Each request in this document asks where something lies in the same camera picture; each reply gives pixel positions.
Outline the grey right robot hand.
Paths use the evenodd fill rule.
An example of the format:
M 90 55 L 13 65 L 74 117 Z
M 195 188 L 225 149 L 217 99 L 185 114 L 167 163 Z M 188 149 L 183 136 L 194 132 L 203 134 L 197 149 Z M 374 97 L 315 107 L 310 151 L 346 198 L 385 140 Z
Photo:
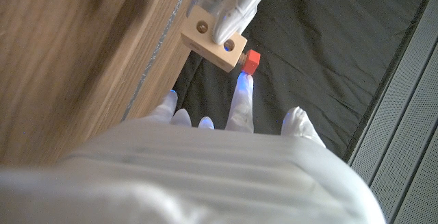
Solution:
M 192 127 L 168 92 L 47 168 L 1 171 L 2 223 L 383 223 L 368 185 L 295 107 L 255 134 L 253 78 L 237 79 L 225 129 Z

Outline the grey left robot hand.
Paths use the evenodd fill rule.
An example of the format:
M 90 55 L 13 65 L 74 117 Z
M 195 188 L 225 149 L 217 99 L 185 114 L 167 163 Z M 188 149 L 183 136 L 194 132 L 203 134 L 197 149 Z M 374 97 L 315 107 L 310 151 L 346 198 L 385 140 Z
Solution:
M 257 13 L 261 0 L 191 0 L 186 11 L 190 15 L 198 5 L 215 17 L 212 40 L 220 45 L 234 33 L 241 34 Z

